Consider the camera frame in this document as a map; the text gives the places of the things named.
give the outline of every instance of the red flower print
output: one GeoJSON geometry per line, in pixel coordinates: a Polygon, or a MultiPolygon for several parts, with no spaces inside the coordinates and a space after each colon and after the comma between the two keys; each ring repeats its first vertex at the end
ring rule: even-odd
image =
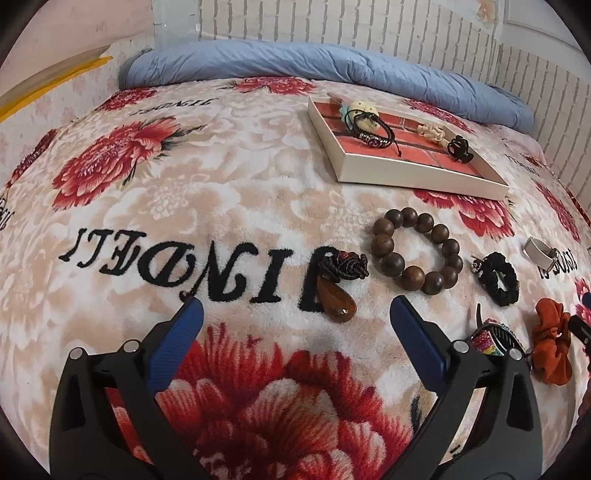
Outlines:
{"type": "Polygon", "coordinates": [[[54,210],[88,205],[112,182],[128,182],[135,168],[162,150],[162,142],[178,131],[173,117],[152,122],[135,122],[114,129],[100,137],[78,157],[70,159],[53,179],[59,190],[53,200],[54,210]]]}
{"type": "Polygon", "coordinates": [[[515,235],[504,203],[458,195],[457,205],[464,225],[478,236],[501,239],[515,235]]]}
{"type": "Polygon", "coordinates": [[[437,208],[452,208],[456,202],[457,195],[453,193],[432,192],[431,190],[414,190],[414,196],[420,198],[425,203],[437,208]]]}
{"type": "Polygon", "coordinates": [[[554,209],[556,215],[558,215],[560,223],[562,223],[562,226],[565,228],[565,230],[570,232],[576,242],[581,243],[579,230],[574,224],[573,216],[569,213],[564,204],[541,183],[536,181],[535,185],[538,187],[538,190],[542,193],[542,195],[544,195],[546,201],[548,201],[550,206],[554,209]]]}
{"type": "Polygon", "coordinates": [[[443,120],[445,122],[449,122],[452,125],[464,130],[464,132],[468,132],[470,134],[474,133],[474,130],[467,126],[464,122],[462,122],[458,117],[453,115],[450,112],[446,112],[445,110],[441,110],[440,108],[431,105],[429,103],[421,102],[420,100],[406,100],[407,105],[412,108],[413,110],[419,110],[421,112],[429,113],[437,117],[439,120],[443,120]]]}
{"type": "Polygon", "coordinates": [[[134,105],[138,103],[140,100],[144,100],[146,98],[150,98],[156,93],[158,90],[154,88],[133,88],[130,90],[122,90],[117,92],[111,98],[109,98],[105,103],[99,105],[96,110],[97,111],[112,111],[112,110],[121,110],[124,106],[127,105],[134,105]]]}
{"type": "Polygon", "coordinates": [[[524,155],[521,154],[522,157],[524,157],[528,162],[530,162],[534,167],[543,167],[543,165],[535,158],[532,157],[531,155],[524,155]]]}
{"type": "Polygon", "coordinates": [[[585,210],[583,209],[583,207],[581,206],[581,204],[579,203],[579,201],[573,195],[573,192],[571,192],[570,189],[568,187],[565,187],[564,185],[562,185],[562,188],[566,191],[567,195],[570,198],[570,201],[573,202],[574,207],[581,214],[581,217],[583,217],[583,220],[585,220],[585,223],[589,227],[591,227],[591,219],[589,219],[589,215],[587,215],[587,212],[585,212],[585,210]]]}
{"type": "Polygon", "coordinates": [[[574,308],[577,311],[577,315],[581,317],[587,325],[591,326],[591,310],[583,305],[583,295],[591,291],[589,289],[589,284],[584,278],[575,278],[574,286],[577,289],[577,298],[580,302],[575,305],[574,308]]]}
{"type": "MultiPolygon", "coordinates": [[[[195,341],[176,378],[156,400],[212,478],[378,480],[410,441],[384,412],[374,387],[352,375],[339,352],[294,353],[284,362],[225,324],[195,341]]],[[[116,393],[109,398],[133,454],[145,450],[116,393]]]]}
{"type": "Polygon", "coordinates": [[[478,236],[488,235],[501,239],[515,235],[509,212],[502,202],[429,190],[415,189],[414,194],[437,208],[450,209],[457,206],[464,225],[478,236]]]}
{"type": "Polygon", "coordinates": [[[235,90],[246,93],[267,88],[271,93],[279,95],[305,95],[315,90],[316,85],[296,77],[252,77],[238,80],[235,90]]]}
{"type": "Polygon", "coordinates": [[[33,151],[29,153],[19,163],[17,168],[14,169],[14,171],[12,172],[12,176],[10,177],[10,180],[8,180],[8,182],[4,186],[5,188],[10,188],[12,185],[16,183],[16,181],[19,178],[21,178],[21,175],[25,173],[31,165],[33,165],[33,162],[36,159],[38,159],[45,150],[49,148],[49,145],[51,145],[51,142],[56,137],[58,132],[59,130],[54,128],[52,130],[49,130],[49,132],[47,132],[45,135],[43,135],[43,138],[39,140],[39,143],[35,146],[33,151]]]}

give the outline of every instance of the bed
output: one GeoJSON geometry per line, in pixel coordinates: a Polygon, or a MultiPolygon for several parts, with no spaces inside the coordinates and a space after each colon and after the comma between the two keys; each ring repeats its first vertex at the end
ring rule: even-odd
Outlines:
{"type": "MultiPolygon", "coordinates": [[[[440,260],[412,231],[397,251],[426,271],[440,260]]],[[[167,418],[212,478],[378,479],[434,402],[388,321],[405,293],[449,338],[466,338],[475,311],[511,327],[525,347],[542,297],[591,322],[589,220],[545,166],[541,147],[507,127],[460,119],[426,103],[359,85],[251,77],[117,93],[48,132],[6,185],[0,232],[0,404],[48,467],[51,410],[68,352],[117,350],[168,320],[187,296],[205,326],[170,388],[167,418]],[[512,186],[505,202],[341,184],[312,126],[309,95],[345,95],[447,122],[512,186]],[[323,247],[369,255],[371,226],[411,206],[446,224],[465,267],[435,297],[407,293],[370,256],[369,277],[344,282],[358,311],[336,324],[307,278],[323,247]],[[560,252],[545,273],[522,252],[529,236],[560,252]],[[470,272],[470,256],[502,252],[520,280],[500,308],[470,272]]],[[[544,464],[564,446],[587,388],[576,340],[573,378],[535,380],[544,464]]],[[[446,458],[461,450],[475,394],[446,458]]],[[[117,395],[119,426],[149,460],[117,395]]]]}

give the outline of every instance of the orange scrunchie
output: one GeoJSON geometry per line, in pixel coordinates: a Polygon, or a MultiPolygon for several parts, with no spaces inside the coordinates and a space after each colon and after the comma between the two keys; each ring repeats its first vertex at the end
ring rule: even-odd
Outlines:
{"type": "Polygon", "coordinates": [[[573,376],[567,355],[570,348],[570,313],[552,299],[541,299],[535,306],[540,325],[531,332],[534,342],[534,369],[546,383],[564,385],[573,376]]]}

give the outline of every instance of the brown teardrop pendant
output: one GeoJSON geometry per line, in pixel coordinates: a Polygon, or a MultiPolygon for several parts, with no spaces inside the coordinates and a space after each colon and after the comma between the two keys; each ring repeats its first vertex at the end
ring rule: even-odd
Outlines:
{"type": "Polygon", "coordinates": [[[318,277],[316,288],[320,304],[330,318],[339,323],[353,318],[357,305],[347,292],[324,277],[318,277]]]}

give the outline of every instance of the blue comforter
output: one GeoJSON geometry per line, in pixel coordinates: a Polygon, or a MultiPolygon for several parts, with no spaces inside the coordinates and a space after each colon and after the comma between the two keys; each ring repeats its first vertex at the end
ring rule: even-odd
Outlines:
{"type": "Polygon", "coordinates": [[[356,83],[422,100],[475,122],[527,133],[531,109],[499,87],[383,53],[313,43],[251,40],[195,41],[143,53],[123,69],[122,88],[192,80],[296,76],[356,83]]]}

